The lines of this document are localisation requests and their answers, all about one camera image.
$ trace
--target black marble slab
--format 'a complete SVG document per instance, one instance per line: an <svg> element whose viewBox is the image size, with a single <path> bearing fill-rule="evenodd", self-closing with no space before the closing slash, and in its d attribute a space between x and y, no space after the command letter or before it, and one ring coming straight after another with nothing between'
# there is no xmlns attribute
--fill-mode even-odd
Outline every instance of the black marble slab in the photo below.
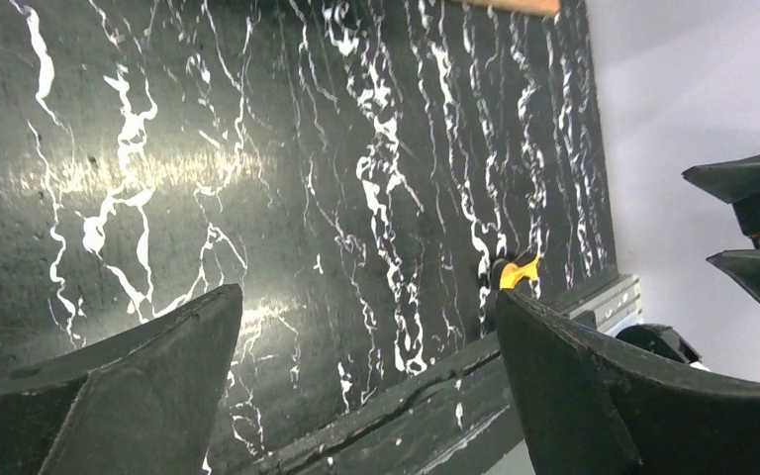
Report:
<svg viewBox="0 0 760 475"><path fill-rule="evenodd" d="M0 0L0 377L238 282L242 466L488 333L492 255L615 267L563 3Z"/></svg>

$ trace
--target white wall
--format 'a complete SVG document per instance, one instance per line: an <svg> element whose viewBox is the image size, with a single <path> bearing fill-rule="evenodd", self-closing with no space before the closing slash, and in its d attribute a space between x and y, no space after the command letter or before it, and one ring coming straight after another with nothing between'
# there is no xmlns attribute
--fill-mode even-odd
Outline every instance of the white wall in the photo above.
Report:
<svg viewBox="0 0 760 475"><path fill-rule="evenodd" d="M685 182L760 153L760 0L588 0L622 272L645 318L714 371L760 381L760 307L704 259L750 248L732 209Z"/></svg>

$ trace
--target marble surface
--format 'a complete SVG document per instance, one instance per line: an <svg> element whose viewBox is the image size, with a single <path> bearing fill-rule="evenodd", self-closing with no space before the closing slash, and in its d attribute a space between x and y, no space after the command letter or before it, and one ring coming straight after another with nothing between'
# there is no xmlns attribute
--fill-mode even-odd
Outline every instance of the marble surface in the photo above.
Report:
<svg viewBox="0 0 760 475"><path fill-rule="evenodd" d="M250 462L489 332L492 256L615 266L563 4L0 0L0 377L239 282L206 467Z"/></svg>

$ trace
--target wooden edge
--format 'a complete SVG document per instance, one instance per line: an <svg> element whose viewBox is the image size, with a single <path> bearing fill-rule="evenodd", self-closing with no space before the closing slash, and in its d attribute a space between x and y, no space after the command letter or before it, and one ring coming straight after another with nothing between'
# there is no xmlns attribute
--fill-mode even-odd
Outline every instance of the wooden edge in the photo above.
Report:
<svg viewBox="0 0 760 475"><path fill-rule="evenodd" d="M474 5L494 7L501 10L531 15L556 15L561 9L560 0L456 0Z"/></svg>

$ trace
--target yellow object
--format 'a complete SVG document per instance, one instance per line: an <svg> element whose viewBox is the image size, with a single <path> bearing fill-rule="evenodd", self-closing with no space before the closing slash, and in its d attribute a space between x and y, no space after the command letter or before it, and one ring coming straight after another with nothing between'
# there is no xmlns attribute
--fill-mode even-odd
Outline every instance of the yellow object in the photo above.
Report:
<svg viewBox="0 0 760 475"><path fill-rule="evenodd" d="M500 273L500 290L513 289L523 279L537 280L537 263L540 256L536 255L528 264L517 265L509 262Z"/></svg>

